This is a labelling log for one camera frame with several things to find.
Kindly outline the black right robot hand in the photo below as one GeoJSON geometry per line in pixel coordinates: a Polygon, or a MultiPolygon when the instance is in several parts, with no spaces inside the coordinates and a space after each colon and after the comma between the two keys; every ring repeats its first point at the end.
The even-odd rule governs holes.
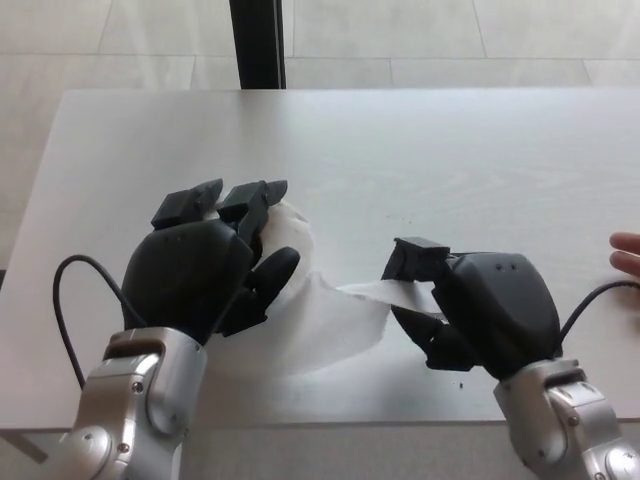
{"type": "Polygon", "coordinates": [[[391,309],[432,370],[466,372],[480,366],[501,381],[562,354],[553,298],[521,254],[453,252],[421,237],[398,238],[382,277],[432,283],[439,315],[391,309]]]}

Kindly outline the person's bare hand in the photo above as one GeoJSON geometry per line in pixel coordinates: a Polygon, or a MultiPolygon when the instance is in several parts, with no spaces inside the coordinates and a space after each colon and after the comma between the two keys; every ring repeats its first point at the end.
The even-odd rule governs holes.
{"type": "Polygon", "coordinates": [[[640,234],[615,232],[610,236],[610,246],[614,249],[609,257],[616,270],[627,275],[640,277],[640,234]]]}

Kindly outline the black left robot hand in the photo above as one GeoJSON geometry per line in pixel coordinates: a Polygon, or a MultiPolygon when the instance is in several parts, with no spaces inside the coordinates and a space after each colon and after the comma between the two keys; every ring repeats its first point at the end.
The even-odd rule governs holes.
{"type": "Polygon", "coordinates": [[[259,180],[224,194],[216,179],[168,194],[125,271],[125,328],[168,327],[206,344],[266,321],[300,262],[290,246],[264,254],[260,238],[287,189],[259,180]]]}

